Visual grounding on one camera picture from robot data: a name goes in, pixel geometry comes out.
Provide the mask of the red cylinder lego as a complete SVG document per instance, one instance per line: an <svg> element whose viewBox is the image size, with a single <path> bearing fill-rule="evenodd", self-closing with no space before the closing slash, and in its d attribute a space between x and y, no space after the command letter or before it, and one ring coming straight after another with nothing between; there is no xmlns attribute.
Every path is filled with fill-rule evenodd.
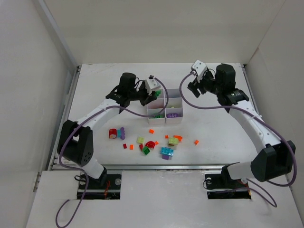
<svg viewBox="0 0 304 228"><path fill-rule="evenodd" d="M117 138L117 129L112 128L109 130L109 139Z"/></svg>

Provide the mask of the purple flower lego piece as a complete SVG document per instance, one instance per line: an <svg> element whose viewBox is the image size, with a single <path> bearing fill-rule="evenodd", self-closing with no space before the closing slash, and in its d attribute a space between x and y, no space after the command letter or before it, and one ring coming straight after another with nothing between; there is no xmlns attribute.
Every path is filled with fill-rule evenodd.
<svg viewBox="0 0 304 228"><path fill-rule="evenodd" d="M125 128L121 127L117 130L117 137L119 137L121 140L125 139Z"/></svg>

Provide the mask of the purple lego block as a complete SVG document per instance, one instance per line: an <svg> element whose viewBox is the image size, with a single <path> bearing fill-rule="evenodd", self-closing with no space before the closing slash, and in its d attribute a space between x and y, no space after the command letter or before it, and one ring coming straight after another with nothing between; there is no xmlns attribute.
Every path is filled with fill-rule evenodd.
<svg viewBox="0 0 304 228"><path fill-rule="evenodd" d="M169 113L166 115L167 118L178 118L179 115L177 113Z"/></svg>

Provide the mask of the green lego plate piece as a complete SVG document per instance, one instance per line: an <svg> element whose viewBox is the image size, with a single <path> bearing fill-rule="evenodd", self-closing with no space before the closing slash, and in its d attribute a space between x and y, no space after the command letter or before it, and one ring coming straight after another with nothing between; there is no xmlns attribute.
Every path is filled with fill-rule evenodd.
<svg viewBox="0 0 304 228"><path fill-rule="evenodd" d="M162 90L157 90L157 91L155 91L154 96L157 98L157 97L159 97L161 94L162 94Z"/></svg>

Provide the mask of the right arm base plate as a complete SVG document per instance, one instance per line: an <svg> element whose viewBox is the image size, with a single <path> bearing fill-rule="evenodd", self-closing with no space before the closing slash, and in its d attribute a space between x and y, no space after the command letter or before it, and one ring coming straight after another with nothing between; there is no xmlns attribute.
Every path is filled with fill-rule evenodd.
<svg viewBox="0 0 304 228"><path fill-rule="evenodd" d="M248 185L240 180L225 182L219 173L205 174L203 187L207 190L209 200L251 199Z"/></svg>

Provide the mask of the lime pink lego brick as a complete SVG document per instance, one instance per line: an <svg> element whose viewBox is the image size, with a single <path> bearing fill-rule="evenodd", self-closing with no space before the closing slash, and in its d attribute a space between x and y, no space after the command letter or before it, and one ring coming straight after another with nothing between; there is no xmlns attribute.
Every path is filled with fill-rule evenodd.
<svg viewBox="0 0 304 228"><path fill-rule="evenodd" d="M169 147L175 147L179 144L179 139L178 138L175 138L175 137L170 137L168 139L168 146Z"/></svg>

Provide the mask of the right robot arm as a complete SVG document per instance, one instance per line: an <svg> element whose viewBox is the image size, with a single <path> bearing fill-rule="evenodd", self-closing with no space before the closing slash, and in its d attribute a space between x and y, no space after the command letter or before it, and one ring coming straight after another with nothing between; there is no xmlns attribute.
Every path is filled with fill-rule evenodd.
<svg viewBox="0 0 304 228"><path fill-rule="evenodd" d="M273 178L292 172L293 177L286 186L292 185L297 175L295 145L266 124L255 111L246 93L236 88L234 67L220 64L212 73L205 63L196 60L190 73L195 79L187 88L195 97L207 92L214 94L219 103L217 108L225 109L241 125L257 151L257 156L251 162L224 166L220 180L224 184L251 178L259 182L271 182Z"/></svg>

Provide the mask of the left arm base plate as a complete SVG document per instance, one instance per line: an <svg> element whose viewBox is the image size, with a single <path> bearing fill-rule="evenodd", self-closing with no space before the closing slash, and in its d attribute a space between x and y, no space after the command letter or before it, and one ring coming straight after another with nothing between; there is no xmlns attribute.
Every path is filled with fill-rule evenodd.
<svg viewBox="0 0 304 228"><path fill-rule="evenodd" d="M78 190L76 197L81 199L85 190L86 179L84 174L74 176L78 181ZM89 177L89 183L84 195L84 200L119 200L121 193L122 175L108 174L104 184L100 185L96 180Z"/></svg>

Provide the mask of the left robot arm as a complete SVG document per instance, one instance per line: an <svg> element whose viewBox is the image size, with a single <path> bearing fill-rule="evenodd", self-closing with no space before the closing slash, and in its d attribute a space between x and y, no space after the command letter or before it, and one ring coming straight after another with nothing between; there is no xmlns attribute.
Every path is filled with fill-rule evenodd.
<svg viewBox="0 0 304 228"><path fill-rule="evenodd" d="M135 74L123 73L119 84L98 107L76 121L63 123L57 148L59 164L67 168L62 162L67 159L76 164L75 170L84 173L86 181L103 186L107 169L94 157L94 134L113 117L128 112L130 102L139 101L145 106L156 100L161 86L160 80L154 76L139 85Z"/></svg>

